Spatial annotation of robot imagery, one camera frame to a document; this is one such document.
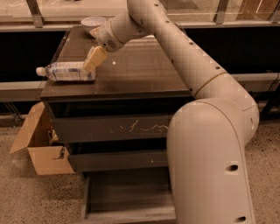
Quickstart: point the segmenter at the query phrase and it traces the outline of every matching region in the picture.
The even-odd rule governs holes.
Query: bottle
[[[52,81],[93,81],[95,70],[90,73],[83,64],[83,61],[54,62],[47,67],[38,67],[36,73]]]

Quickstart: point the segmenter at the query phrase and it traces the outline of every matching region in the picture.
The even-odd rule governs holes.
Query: speckled carpet floor
[[[27,150],[13,155],[19,131],[0,116],[0,223],[73,223],[81,217],[79,175],[37,176]],[[256,224],[280,223],[280,120],[261,122],[246,146]]]

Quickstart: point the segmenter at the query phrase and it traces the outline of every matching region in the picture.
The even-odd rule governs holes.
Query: white bowl
[[[104,24],[106,22],[105,17],[85,17],[80,21],[86,32],[90,32],[92,29]]]

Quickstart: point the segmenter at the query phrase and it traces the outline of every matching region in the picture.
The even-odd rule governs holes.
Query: bottle cap
[[[37,67],[36,68],[36,73],[37,73],[37,75],[39,75],[39,76],[45,76],[46,75],[46,70],[45,70],[45,68],[44,67]]]

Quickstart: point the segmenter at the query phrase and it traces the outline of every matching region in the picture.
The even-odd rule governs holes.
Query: cardboard box
[[[27,148],[38,175],[74,173],[63,146],[48,146],[50,119],[43,102],[34,105],[10,149],[16,153]]]

